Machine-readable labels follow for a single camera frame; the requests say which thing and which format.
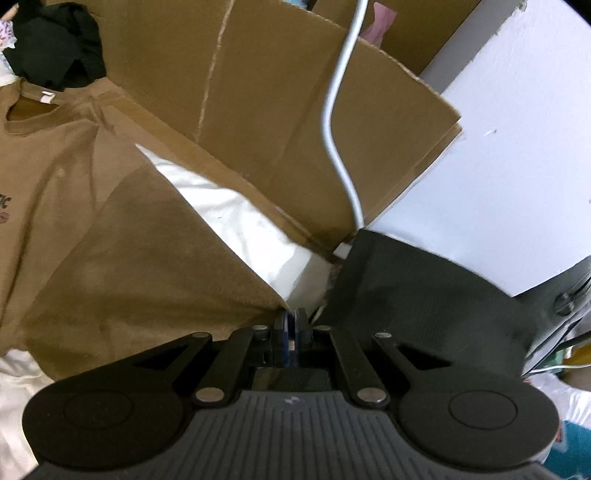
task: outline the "white fabric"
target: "white fabric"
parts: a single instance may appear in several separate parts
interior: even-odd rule
[[[10,350],[0,358],[0,479],[18,480],[37,462],[21,427],[29,399],[50,385],[28,352]]]
[[[287,237],[249,200],[137,146],[211,229],[290,307],[315,310],[331,265]]]
[[[329,262],[291,242],[239,193],[138,148],[230,249],[291,307],[312,313],[320,305]],[[0,358],[0,480],[19,480],[37,465],[21,418],[29,399],[49,384],[51,379],[28,352],[12,350]]]
[[[11,83],[16,82],[18,78],[19,77],[14,75],[4,53],[0,53],[0,87],[10,85]]]

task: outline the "pink object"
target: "pink object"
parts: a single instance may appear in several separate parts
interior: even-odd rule
[[[0,20],[0,51],[5,48],[14,48],[17,42],[12,30],[12,22]]]
[[[361,38],[379,47],[384,39],[384,34],[394,23],[396,15],[397,13],[391,8],[374,2],[374,23],[361,34]]]

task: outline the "black fabric cover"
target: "black fabric cover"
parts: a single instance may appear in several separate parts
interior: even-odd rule
[[[4,54],[18,76],[47,89],[85,87],[106,76],[99,27],[85,6],[42,7],[15,22],[18,41]]]
[[[2,18],[6,12],[14,7],[18,1],[15,0],[0,0],[0,18]]]
[[[375,332],[451,361],[519,378],[537,319],[474,273],[378,233],[358,233],[317,325]]]

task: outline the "white cable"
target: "white cable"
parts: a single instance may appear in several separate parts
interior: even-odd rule
[[[555,365],[553,367],[536,368],[528,372],[528,375],[542,374],[544,372],[550,372],[552,370],[578,370],[579,368],[589,368],[591,364],[586,365]]]
[[[365,226],[363,210],[361,209],[361,202],[359,201],[357,190],[355,190],[355,185],[353,185],[349,172],[347,172],[347,168],[343,164],[343,160],[341,160],[332,136],[332,113],[333,108],[335,107],[336,96],[339,93],[340,84],[343,81],[343,76],[345,75],[345,70],[347,69],[349,59],[353,53],[353,48],[355,48],[355,42],[361,32],[361,26],[363,24],[363,19],[365,18],[368,1],[369,0],[357,1],[353,21],[351,22],[349,33],[343,44],[343,49],[340,52],[339,61],[336,64],[328,92],[326,92],[326,99],[324,100],[324,107],[322,109],[322,140],[324,142],[324,148],[345,187],[345,192],[347,193],[351,208],[353,209],[356,231],[361,230]]]

